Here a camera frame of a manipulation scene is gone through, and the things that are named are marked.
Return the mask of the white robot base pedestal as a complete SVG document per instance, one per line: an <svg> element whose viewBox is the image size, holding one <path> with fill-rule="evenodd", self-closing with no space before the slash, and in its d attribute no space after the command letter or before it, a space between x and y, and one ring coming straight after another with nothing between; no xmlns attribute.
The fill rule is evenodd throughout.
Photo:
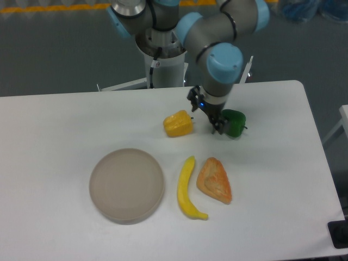
<svg viewBox="0 0 348 261"><path fill-rule="evenodd" d="M149 28L135 36L138 50L144 57L146 77L110 86L101 91L182 87L188 63L184 49L174 30Z"/></svg>

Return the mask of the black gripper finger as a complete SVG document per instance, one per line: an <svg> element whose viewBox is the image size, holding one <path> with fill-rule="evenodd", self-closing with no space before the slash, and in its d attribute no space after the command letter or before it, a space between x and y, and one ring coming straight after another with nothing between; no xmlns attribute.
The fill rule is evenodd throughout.
<svg viewBox="0 0 348 261"><path fill-rule="evenodd" d="M189 90L187 100L191 103L192 112L204 107L204 95L201 93L201 87L199 85L196 85Z"/></svg>
<svg viewBox="0 0 348 261"><path fill-rule="evenodd" d="M222 135L229 131L229 120L222 115L213 116L211 118L211 124L213 126L212 134L215 134L217 132Z"/></svg>

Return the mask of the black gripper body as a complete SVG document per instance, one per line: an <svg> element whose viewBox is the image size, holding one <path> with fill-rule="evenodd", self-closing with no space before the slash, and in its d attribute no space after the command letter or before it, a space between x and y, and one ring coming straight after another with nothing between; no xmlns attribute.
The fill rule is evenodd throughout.
<svg viewBox="0 0 348 261"><path fill-rule="evenodd" d="M207 115L209 122L225 122L222 110L226 101L227 95L217 97L207 92L200 92L198 95L198 108Z"/></svg>

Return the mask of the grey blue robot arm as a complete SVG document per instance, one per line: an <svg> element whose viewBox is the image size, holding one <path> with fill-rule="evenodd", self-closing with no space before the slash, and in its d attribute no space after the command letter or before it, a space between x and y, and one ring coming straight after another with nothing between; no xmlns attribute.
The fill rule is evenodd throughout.
<svg viewBox="0 0 348 261"><path fill-rule="evenodd" d="M147 86L184 84L184 56L190 54L201 69L203 82L190 89L192 109L202 110L214 132L227 133L222 110L243 68L236 38L265 28L270 11L265 1L218 1L217 14L179 15L179 1L112 1L107 13L123 37L134 36L144 55Z"/></svg>

